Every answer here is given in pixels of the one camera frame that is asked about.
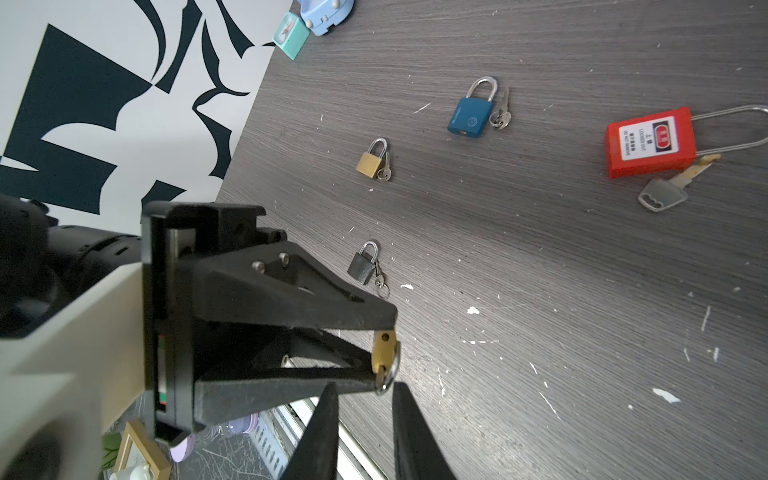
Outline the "black padlock keys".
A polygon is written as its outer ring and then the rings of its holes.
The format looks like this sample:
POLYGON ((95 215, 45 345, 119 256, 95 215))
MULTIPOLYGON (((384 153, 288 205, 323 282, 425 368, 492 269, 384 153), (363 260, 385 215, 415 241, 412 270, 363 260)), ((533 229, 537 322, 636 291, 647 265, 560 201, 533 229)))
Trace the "black padlock keys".
POLYGON ((386 276, 381 269, 379 261, 376 261, 374 266, 374 283, 377 295, 380 298, 387 300, 390 295, 390 289, 387 285, 386 276))

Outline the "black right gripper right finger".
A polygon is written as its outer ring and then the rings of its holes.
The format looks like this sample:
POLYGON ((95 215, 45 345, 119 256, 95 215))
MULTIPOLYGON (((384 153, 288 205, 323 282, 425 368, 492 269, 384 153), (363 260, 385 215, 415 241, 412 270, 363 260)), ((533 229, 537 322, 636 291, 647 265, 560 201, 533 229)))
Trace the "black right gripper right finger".
POLYGON ((397 479, 456 480, 414 396, 404 382, 394 384, 392 420, 397 479))

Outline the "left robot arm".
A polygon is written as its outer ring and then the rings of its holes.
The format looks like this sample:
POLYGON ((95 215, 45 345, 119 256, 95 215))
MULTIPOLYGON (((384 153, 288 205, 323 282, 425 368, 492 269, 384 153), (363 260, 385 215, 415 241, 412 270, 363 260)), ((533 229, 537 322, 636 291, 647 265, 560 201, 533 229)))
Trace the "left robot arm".
POLYGON ((140 236, 62 226, 1 199, 1 335, 22 338, 118 267, 142 265, 149 427, 170 444, 314 397, 383 393, 397 374, 396 307, 345 282, 264 208, 153 201, 140 236))

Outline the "blue padlock keys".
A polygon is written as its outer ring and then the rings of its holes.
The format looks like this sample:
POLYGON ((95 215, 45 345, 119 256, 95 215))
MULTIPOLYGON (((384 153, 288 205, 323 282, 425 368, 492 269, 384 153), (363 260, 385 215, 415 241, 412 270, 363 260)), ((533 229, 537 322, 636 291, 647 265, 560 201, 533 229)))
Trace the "blue padlock keys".
POLYGON ((509 108, 511 88, 507 87, 504 91, 500 108, 491 114, 489 117, 489 123, 497 130, 506 128, 512 119, 512 114, 509 108))

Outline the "blue padlock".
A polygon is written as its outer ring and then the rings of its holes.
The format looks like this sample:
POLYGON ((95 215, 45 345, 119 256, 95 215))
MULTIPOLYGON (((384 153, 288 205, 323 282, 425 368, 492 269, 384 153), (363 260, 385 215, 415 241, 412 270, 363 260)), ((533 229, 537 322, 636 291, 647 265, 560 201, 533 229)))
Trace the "blue padlock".
POLYGON ((456 135, 478 138, 483 133, 494 106, 498 91, 498 81, 492 76, 484 76, 475 80, 463 98, 459 100, 455 111, 447 125, 447 130, 456 135), (474 97, 475 90, 482 84, 490 86, 486 98, 474 97))

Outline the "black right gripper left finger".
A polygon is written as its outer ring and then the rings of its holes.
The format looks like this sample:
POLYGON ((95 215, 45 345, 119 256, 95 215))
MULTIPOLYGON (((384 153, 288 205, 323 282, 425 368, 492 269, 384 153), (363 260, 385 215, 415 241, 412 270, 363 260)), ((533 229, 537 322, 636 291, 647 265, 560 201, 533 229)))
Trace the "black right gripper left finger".
POLYGON ((282 480, 334 480, 337 477, 338 413, 338 390, 334 383, 329 383, 319 397, 282 480))

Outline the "small black padlock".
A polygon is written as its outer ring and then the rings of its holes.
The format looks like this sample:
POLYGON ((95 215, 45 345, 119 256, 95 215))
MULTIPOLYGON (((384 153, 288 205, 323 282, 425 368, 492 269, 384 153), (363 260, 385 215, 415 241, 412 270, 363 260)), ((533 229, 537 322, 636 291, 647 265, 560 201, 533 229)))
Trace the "small black padlock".
POLYGON ((353 256, 347 269, 350 277, 362 285, 367 285, 374 274, 379 257, 379 245, 375 240, 366 241, 353 256))

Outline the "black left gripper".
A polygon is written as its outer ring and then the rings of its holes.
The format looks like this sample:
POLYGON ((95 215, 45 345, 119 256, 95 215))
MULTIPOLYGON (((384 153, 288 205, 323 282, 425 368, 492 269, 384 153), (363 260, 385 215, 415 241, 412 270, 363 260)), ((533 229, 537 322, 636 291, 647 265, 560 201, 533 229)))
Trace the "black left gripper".
POLYGON ((144 421, 168 446, 201 425, 318 397, 329 383, 341 394, 375 390, 371 353, 315 329, 391 330, 397 307, 294 242, 258 245, 287 237, 258 225, 265 214, 262 206, 233 203, 143 208, 144 421), (246 341, 197 379, 235 331, 202 320, 315 329, 246 341))

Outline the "red safety padlock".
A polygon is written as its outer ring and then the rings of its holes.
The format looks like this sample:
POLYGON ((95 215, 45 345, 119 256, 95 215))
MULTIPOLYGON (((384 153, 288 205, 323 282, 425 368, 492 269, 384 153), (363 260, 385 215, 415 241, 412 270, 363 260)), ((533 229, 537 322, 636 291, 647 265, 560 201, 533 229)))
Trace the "red safety padlock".
POLYGON ((694 123, 744 112, 766 113, 765 105, 745 105, 699 115, 688 107, 635 119, 614 122, 604 135, 608 176, 631 177, 690 167, 694 160, 763 146, 765 138, 725 147, 700 150, 696 146, 694 123))

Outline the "small brass padlock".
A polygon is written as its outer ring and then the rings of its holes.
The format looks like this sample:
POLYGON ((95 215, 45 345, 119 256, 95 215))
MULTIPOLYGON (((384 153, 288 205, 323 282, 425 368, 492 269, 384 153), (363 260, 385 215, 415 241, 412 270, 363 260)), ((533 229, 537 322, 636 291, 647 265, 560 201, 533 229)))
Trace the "small brass padlock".
POLYGON ((377 376, 383 368, 393 363, 394 347, 398 342, 394 329, 376 331, 373 338, 371 364, 373 373, 377 376))

